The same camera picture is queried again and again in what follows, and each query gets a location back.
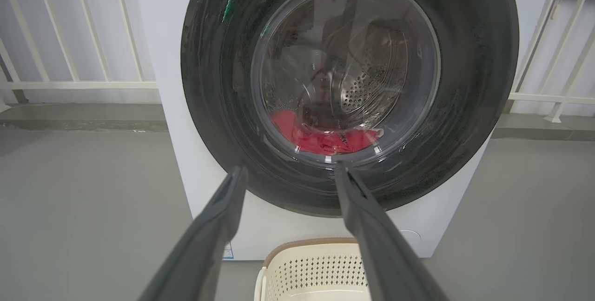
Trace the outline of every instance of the beige plastic basket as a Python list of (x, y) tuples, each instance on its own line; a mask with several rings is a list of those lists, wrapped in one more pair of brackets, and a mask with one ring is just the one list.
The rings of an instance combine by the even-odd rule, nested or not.
[(359, 246), (351, 238), (284, 244), (258, 274), (254, 301), (369, 301)]

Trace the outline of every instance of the label on washing machine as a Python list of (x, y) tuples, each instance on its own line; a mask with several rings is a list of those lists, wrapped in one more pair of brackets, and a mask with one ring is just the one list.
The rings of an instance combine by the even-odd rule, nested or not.
[(223, 250), (223, 259), (233, 259), (233, 251), (231, 250), (231, 242), (225, 245)]

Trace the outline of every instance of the washing machine door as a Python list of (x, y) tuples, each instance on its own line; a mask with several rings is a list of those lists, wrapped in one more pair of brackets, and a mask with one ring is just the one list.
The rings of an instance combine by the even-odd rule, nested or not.
[(192, 118), (277, 206), (340, 214), (348, 161), (385, 209), (455, 174), (514, 76), (514, 0), (190, 0), (181, 70)]

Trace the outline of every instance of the wet red fabric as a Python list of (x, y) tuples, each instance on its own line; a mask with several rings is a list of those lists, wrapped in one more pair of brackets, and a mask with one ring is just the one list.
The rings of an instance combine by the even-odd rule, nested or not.
[(300, 151), (308, 151), (323, 155), (351, 153), (369, 147), (378, 140), (374, 130), (351, 130), (342, 133), (325, 133), (304, 127), (298, 116), (291, 110), (276, 112), (271, 122), (279, 128), (281, 134), (299, 147)]

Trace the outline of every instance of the front-loading washing machine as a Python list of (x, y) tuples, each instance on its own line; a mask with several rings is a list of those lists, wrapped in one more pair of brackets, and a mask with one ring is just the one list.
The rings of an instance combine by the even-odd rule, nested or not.
[(337, 161), (433, 254), (510, 92), (515, 0), (139, 3), (192, 215), (249, 169), (229, 259), (349, 237)]

